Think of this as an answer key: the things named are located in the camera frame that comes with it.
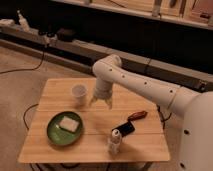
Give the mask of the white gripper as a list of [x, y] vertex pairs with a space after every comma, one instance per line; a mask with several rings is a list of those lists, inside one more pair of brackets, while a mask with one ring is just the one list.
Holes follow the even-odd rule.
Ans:
[[106, 101], [106, 104], [108, 105], [109, 109], [112, 109], [112, 88], [113, 88], [113, 84], [108, 82], [108, 81], [104, 81], [100, 78], [96, 79], [96, 84], [95, 84], [95, 88], [94, 88], [94, 93], [93, 95], [95, 97], [92, 97], [89, 105], [91, 106], [93, 103], [95, 103], [98, 99], [102, 99]]

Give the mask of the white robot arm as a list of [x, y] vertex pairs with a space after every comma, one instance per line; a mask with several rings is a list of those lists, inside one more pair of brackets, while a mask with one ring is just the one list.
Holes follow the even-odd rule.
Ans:
[[179, 171], [213, 171], [213, 91], [199, 93], [128, 72], [115, 54], [96, 61], [92, 72], [96, 76], [93, 101], [110, 99], [116, 83], [167, 108], [183, 119]]

